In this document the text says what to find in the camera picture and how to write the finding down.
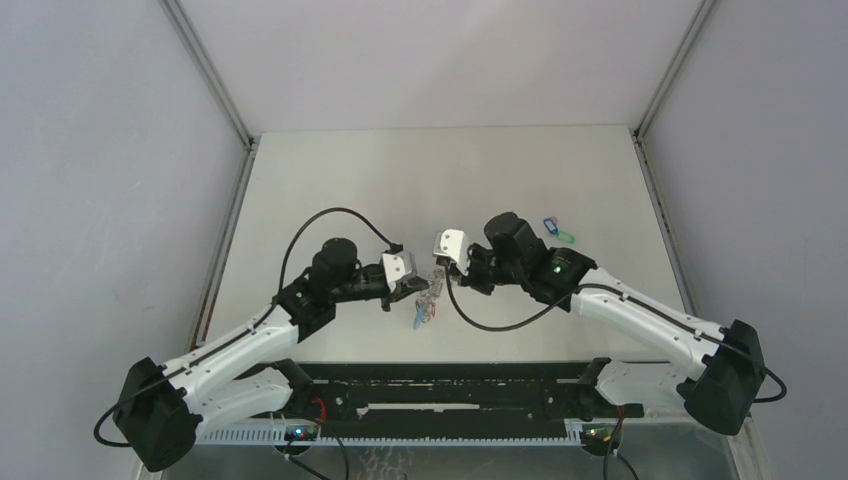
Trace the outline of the metal key organizer with rings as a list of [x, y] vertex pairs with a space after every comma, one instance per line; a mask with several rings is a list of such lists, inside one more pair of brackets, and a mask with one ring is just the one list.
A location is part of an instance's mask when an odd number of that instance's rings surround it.
[[428, 281], [428, 289], [421, 291], [415, 300], [415, 317], [413, 320], [413, 329], [418, 330], [425, 323], [422, 321], [423, 310], [430, 303], [438, 304], [443, 288], [445, 286], [445, 272], [440, 266], [437, 266], [426, 278]]

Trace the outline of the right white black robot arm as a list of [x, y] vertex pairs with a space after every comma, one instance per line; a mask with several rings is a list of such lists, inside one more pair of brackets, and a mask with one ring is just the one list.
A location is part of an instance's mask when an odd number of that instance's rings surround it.
[[437, 234], [433, 254], [458, 285], [484, 295], [518, 286], [551, 312], [559, 308], [614, 328], [661, 357], [659, 362], [603, 360], [579, 388], [578, 402], [592, 416], [614, 406], [678, 407], [703, 427], [738, 434], [773, 372], [757, 330], [701, 319], [654, 300], [614, 277], [590, 257], [549, 247], [513, 212], [484, 226], [487, 246], [456, 229]]

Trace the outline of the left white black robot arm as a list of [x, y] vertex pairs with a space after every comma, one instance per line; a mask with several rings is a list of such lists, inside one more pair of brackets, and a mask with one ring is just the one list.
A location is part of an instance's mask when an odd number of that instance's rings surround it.
[[299, 371], [273, 361], [335, 319], [339, 304], [378, 300], [383, 310], [427, 289], [411, 253], [400, 246], [362, 264], [356, 245], [326, 241], [303, 273], [249, 321], [217, 340], [162, 364], [130, 367], [111, 413], [150, 472], [169, 468], [205, 434], [256, 414], [290, 417], [311, 407]]

